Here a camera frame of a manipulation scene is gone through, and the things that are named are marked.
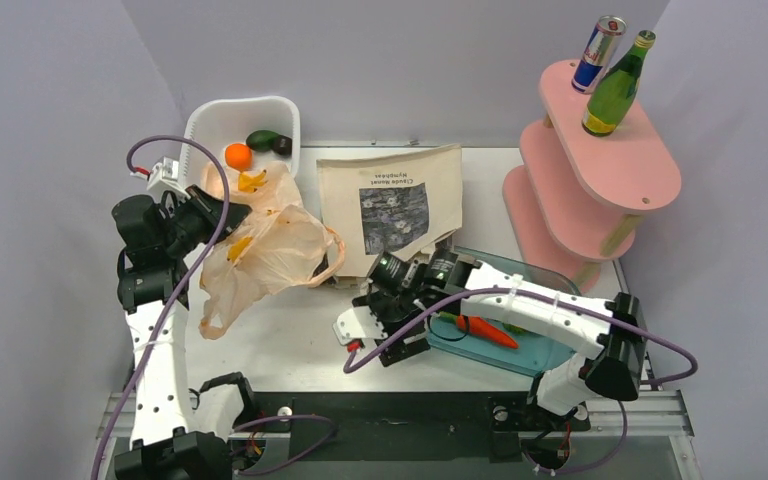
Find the orange carrot with greens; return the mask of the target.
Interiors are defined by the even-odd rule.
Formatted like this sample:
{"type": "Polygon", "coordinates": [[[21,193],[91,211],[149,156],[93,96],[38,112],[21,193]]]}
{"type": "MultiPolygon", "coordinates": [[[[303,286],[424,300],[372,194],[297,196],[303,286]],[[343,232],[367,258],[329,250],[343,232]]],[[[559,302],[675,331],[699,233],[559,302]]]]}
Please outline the orange carrot with greens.
{"type": "Polygon", "coordinates": [[[455,316],[450,313],[442,313],[438,318],[446,323],[454,325],[466,336],[473,336],[489,341],[500,347],[508,349],[518,349],[519,344],[510,335],[495,327],[481,317],[475,316],[455,316]]]}

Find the green glass bottle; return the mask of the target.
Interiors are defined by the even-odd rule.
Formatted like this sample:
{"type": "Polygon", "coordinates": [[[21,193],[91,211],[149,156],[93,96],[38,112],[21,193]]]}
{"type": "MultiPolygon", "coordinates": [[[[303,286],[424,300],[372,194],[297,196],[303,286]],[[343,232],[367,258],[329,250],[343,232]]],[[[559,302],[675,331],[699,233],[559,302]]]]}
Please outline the green glass bottle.
{"type": "Polygon", "coordinates": [[[586,105],[582,127],[590,135],[612,134],[635,101],[646,55],[656,41],[651,30],[641,30],[629,51],[597,85],[586,105]]]}

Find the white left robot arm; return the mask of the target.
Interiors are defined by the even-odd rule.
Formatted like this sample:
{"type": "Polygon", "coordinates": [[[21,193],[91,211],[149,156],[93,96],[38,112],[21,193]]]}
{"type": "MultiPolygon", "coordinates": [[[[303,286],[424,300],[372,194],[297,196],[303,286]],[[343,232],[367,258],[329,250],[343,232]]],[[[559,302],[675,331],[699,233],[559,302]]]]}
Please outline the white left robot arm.
{"type": "Polygon", "coordinates": [[[186,384],[184,337],[191,269],[186,256],[200,244],[225,239],[250,214],[223,204],[198,186],[160,200],[128,197],[112,210],[124,242],[117,261],[117,298],[131,332],[135,369],[129,384],[136,409],[128,451],[114,457],[118,479],[229,479],[230,428],[244,430],[258,402],[240,373],[206,387],[214,392],[192,407],[186,384]]]}

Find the blue labelled bottle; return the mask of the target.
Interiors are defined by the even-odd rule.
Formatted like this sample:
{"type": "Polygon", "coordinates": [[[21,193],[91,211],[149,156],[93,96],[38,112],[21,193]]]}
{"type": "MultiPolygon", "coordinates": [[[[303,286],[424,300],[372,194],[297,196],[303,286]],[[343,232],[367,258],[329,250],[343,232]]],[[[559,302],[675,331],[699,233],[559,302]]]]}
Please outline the blue labelled bottle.
{"type": "Polygon", "coordinates": [[[576,91],[590,94],[595,89],[607,73],[626,30],[627,23],[616,15],[604,15],[597,20],[571,79],[576,91]]]}

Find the orange plastic grocery bag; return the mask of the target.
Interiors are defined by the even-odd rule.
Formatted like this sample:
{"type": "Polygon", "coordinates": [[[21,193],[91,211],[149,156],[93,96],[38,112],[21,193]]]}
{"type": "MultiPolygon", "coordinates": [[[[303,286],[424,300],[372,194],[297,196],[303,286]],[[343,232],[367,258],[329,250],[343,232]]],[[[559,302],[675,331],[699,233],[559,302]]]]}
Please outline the orange plastic grocery bag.
{"type": "Polygon", "coordinates": [[[240,315],[266,296],[315,288],[344,264],[340,235],[304,206],[293,175],[280,161],[259,171],[223,169],[233,207],[251,213],[217,242],[202,264],[199,286],[208,294],[198,329],[217,340],[240,315]]]}

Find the green avocado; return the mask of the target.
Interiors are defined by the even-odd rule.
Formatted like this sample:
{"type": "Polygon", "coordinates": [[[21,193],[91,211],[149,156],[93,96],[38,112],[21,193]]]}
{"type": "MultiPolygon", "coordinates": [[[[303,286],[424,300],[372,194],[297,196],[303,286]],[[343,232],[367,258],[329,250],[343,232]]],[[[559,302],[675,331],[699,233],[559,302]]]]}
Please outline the green avocado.
{"type": "Polygon", "coordinates": [[[256,130],[250,133],[245,140],[245,145],[252,151],[263,153],[272,150],[273,142],[280,134],[271,130],[256,130]]]}

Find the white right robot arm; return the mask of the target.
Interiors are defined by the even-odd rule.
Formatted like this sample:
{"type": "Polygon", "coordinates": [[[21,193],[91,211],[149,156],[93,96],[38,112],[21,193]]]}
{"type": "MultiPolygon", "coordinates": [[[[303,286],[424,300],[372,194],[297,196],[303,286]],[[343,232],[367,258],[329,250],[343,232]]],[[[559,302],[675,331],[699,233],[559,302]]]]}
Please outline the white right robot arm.
{"type": "Polygon", "coordinates": [[[480,320],[508,323],[570,348],[560,365],[534,375],[525,402],[529,422],[548,429],[573,417],[588,400],[638,399],[646,339],[638,298],[588,298],[550,289],[448,248],[426,262],[380,254],[366,294],[353,299],[333,324],[351,352],[366,340],[375,349],[362,361],[398,350],[432,317],[463,316],[467,330],[480,320]]]}

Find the canvas tote bag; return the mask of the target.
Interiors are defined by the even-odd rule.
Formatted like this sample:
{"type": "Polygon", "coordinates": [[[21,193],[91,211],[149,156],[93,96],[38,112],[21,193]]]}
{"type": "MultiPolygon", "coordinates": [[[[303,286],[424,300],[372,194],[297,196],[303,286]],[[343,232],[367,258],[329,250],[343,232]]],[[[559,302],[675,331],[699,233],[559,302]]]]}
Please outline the canvas tote bag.
{"type": "Polygon", "coordinates": [[[358,284],[376,257],[430,253],[463,226],[463,150],[457,144],[369,158],[316,161],[320,214],[345,245],[337,284],[358,284]]]}

